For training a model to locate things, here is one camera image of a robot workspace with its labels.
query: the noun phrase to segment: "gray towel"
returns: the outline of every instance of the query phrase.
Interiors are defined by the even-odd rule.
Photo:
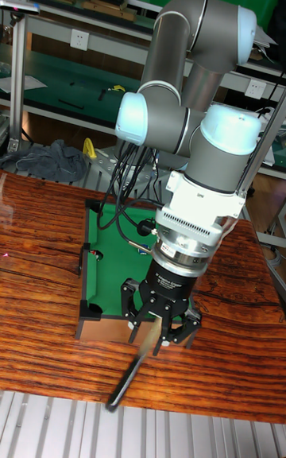
[[[81,179],[87,166],[83,153],[68,147],[64,140],[56,140],[50,147],[32,146],[0,157],[0,168],[16,162],[18,170],[28,170],[29,175],[59,182],[74,182]]]

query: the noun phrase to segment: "black cable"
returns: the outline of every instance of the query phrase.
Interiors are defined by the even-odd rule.
[[[146,164],[149,162],[150,158],[153,157],[153,162],[155,163],[155,168],[156,168],[156,179],[154,181],[154,184],[157,182],[158,178],[158,168],[157,168],[157,160],[156,156],[154,155],[154,152],[152,149],[145,147],[140,155],[138,156],[137,162],[135,163],[136,157],[138,155],[138,150],[139,147],[132,145],[132,144],[127,144],[125,145],[125,142],[122,144],[119,155],[118,155],[118,161],[114,167],[114,171],[112,172],[111,175],[111,180],[110,184],[108,186],[108,189],[106,191],[105,196],[102,199],[102,202],[99,206],[99,212],[97,216],[97,225],[99,230],[105,230],[108,228],[110,225],[112,225],[114,222],[116,223],[118,232],[121,237],[124,238],[127,242],[129,242],[128,237],[124,234],[119,217],[124,216],[129,222],[137,227],[137,223],[133,221],[130,216],[128,216],[126,209],[131,207],[137,202],[143,202],[147,204],[152,204],[155,205],[156,207],[163,207],[163,204],[159,202],[158,196],[156,189],[154,191],[157,201],[151,200],[151,199],[143,199],[143,198],[137,198],[134,200],[131,200],[130,202],[126,203],[127,198],[129,197],[130,193],[133,191],[133,188],[136,184],[137,178],[141,171],[144,169]],[[127,180],[129,178],[129,174],[131,169],[133,168],[133,174],[127,183]],[[106,201],[109,196],[111,196],[115,199],[115,213],[114,217],[110,219],[108,223],[105,223],[104,225],[101,225],[100,219],[102,217],[102,210],[104,208],[104,205],[106,204]]]
[[[106,194],[103,197],[103,200],[102,200],[102,202],[101,202],[101,204],[99,206],[99,212],[98,212],[98,216],[97,216],[97,226],[98,226],[99,230],[105,230],[106,228],[108,228],[114,222],[113,220],[111,220],[106,225],[101,226],[100,225],[100,218],[101,218],[102,210],[104,208],[104,205],[105,205],[105,203],[107,201],[108,196],[112,192],[112,188],[114,187],[114,182],[116,181],[116,179],[118,177],[118,171],[120,171],[122,169],[122,167],[123,168],[126,167],[126,164],[127,164],[128,160],[129,160],[129,155],[133,152],[134,148],[135,148],[135,146],[132,146],[131,144],[129,144],[124,153],[121,154],[122,148],[121,148],[121,150],[119,152],[118,162],[117,162],[116,166],[114,167],[114,171],[112,173],[111,180],[110,180],[110,185],[109,185],[108,189],[106,190]]]
[[[28,133],[25,132],[25,130],[23,130],[23,128],[21,128],[21,132],[24,134],[27,140],[29,140],[29,142],[31,142],[32,144],[34,143],[32,138],[28,135]]]

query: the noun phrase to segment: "yellow object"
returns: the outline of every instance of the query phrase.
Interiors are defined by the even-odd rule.
[[[97,156],[95,154],[95,148],[90,138],[86,138],[83,143],[83,154],[88,154],[90,159],[95,159]]]
[[[125,92],[125,88],[122,85],[114,85],[111,89],[111,91],[123,91]]]

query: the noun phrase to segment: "power outlet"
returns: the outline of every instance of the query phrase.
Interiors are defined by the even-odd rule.
[[[72,29],[70,45],[78,50],[87,51],[89,33],[82,30]]]
[[[260,80],[250,80],[249,86],[245,91],[245,95],[250,98],[260,99],[262,98],[263,92],[266,88],[266,82],[261,82]]]

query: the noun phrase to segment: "wood grain surface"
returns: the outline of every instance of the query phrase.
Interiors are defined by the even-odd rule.
[[[105,402],[135,354],[125,343],[75,340],[84,201],[98,196],[6,175],[0,389]],[[195,301],[203,327],[191,350],[148,357],[124,404],[285,423],[286,324],[250,223],[225,239]]]

